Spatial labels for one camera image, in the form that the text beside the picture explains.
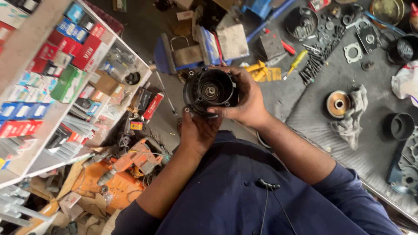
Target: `metal plate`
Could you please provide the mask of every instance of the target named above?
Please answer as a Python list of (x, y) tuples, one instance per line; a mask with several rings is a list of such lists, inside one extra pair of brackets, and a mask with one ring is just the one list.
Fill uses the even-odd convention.
[(272, 59), (285, 52), (279, 30), (275, 29), (260, 37), (267, 59)]
[(357, 36), (367, 54), (379, 47), (377, 35), (373, 26), (365, 26), (357, 31)]

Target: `grey cloth rag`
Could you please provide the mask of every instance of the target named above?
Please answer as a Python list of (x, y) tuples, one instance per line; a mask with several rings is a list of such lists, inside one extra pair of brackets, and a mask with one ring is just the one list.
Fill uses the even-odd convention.
[(352, 107), (345, 113), (344, 119), (329, 123), (331, 129), (341, 136), (353, 150), (357, 149), (359, 134), (363, 130), (360, 127), (360, 117), (369, 103), (366, 93), (367, 90), (363, 85), (351, 92)]

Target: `green box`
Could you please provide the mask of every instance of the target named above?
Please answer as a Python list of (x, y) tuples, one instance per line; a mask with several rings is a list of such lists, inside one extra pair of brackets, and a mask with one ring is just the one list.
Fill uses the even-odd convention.
[(69, 64), (59, 77), (51, 92), (51, 97), (61, 103), (71, 103), (77, 98), (76, 95), (81, 89), (85, 74), (86, 72)]

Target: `hand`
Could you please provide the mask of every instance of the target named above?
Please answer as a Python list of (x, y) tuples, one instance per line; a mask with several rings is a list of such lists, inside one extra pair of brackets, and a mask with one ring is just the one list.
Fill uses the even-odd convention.
[(215, 140), (221, 123), (221, 117), (208, 120), (198, 116), (192, 118), (190, 113), (183, 109), (179, 149), (192, 150), (198, 153), (200, 157), (203, 157)]
[(264, 107), (263, 95), (258, 83), (250, 73), (245, 68), (236, 66), (222, 66), (219, 69), (232, 74), (240, 90), (239, 102), (236, 107), (209, 107), (207, 111), (216, 113), (222, 118), (235, 119), (255, 129), (264, 125), (271, 115)]

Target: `white plastic bag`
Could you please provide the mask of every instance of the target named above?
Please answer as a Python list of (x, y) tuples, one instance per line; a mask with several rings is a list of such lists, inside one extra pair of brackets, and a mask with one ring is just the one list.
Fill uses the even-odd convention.
[(392, 76), (392, 91), (399, 99), (410, 97), (418, 107), (418, 60), (409, 62)]

